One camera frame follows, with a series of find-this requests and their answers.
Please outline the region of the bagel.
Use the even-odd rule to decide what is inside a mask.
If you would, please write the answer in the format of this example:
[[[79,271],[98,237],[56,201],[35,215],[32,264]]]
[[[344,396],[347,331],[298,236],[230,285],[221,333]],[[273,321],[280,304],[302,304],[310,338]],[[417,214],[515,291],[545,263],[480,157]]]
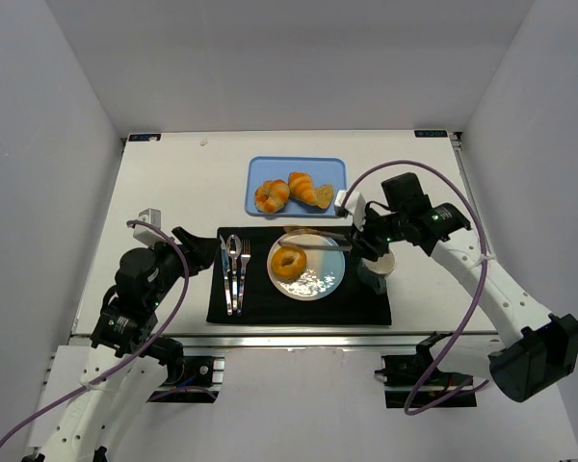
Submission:
[[[281,279],[296,279],[306,269],[307,256],[305,252],[295,246],[282,246],[277,250],[271,261],[271,270]]]

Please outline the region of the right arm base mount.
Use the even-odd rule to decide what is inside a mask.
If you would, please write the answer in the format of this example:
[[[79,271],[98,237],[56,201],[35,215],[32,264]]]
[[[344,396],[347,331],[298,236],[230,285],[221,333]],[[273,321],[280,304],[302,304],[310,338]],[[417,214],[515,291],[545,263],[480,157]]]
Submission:
[[[407,398],[421,375],[435,358],[430,347],[435,343],[447,343],[451,333],[434,333],[420,342],[410,354],[384,355],[382,367],[374,371],[374,377],[384,386],[385,405],[388,409],[403,409]],[[441,372],[435,369],[417,392],[409,409],[415,410],[444,397],[458,388],[467,375],[457,372]]]

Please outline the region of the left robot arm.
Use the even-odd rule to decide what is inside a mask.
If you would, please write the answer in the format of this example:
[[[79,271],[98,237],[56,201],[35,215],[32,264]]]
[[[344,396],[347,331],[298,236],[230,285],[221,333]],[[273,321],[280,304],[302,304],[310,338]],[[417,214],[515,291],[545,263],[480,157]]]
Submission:
[[[175,227],[124,253],[115,283],[103,297],[79,389],[64,399],[64,414],[31,461],[106,461],[153,393],[184,374],[183,346],[163,336],[155,311],[177,281],[209,269],[215,238]]]

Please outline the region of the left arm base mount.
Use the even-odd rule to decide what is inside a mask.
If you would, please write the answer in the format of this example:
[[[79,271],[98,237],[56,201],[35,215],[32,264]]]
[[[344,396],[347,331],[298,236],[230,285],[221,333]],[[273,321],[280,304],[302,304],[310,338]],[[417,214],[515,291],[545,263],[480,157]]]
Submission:
[[[154,391],[149,402],[214,403],[223,383],[224,358],[186,353],[171,369],[169,378]]]

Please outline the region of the metal tongs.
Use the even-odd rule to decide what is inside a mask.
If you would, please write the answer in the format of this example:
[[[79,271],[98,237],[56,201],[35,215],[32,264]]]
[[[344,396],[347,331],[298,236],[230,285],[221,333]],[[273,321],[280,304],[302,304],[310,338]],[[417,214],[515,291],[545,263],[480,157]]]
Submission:
[[[285,226],[284,231],[285,234],[277,241],[281,247],[338,252],[352,250],[348,238],[340,233],[298,226]]]

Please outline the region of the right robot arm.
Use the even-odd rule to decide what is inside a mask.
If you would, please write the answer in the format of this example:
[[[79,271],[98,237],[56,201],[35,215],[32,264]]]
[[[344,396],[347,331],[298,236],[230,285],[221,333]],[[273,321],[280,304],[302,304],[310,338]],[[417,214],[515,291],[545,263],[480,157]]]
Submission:
[[[421,387],[431,376],[459,373],[494,383],[508,398],[524,402],[570,375],[578,355],[578,320],[558,317],[532,298],[486,252],[476,218],[454,205],[434,206],[410,172],[382,182],[386,212],[372,210],[355,190],[339,192],[334,208],[353,219],[353,253],[379,264],[390,244],[407,242],[447,270],[497,332],[497,340],[472,341],[459,332],[434,333],[416,347],[408,366]]]

